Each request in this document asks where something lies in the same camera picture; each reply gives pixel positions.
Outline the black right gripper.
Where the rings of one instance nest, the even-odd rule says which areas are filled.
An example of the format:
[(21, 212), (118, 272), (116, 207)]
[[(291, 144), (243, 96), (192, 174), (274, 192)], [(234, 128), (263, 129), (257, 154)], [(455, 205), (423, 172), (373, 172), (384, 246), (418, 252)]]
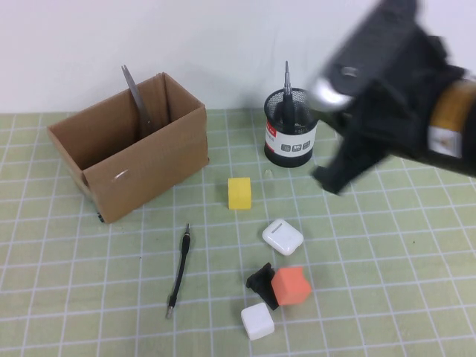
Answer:
[(323, 190), (339, 195), (375, 167), (389, 152), (410, 158), (428, 152), (431, 116), (445, 90), (462, 80), (465, 69), (448, 62), (439, 36), (416, 31), (344, 110), (332, 116), (332, 127), (345, 138), (326, 166), (313, 178)]

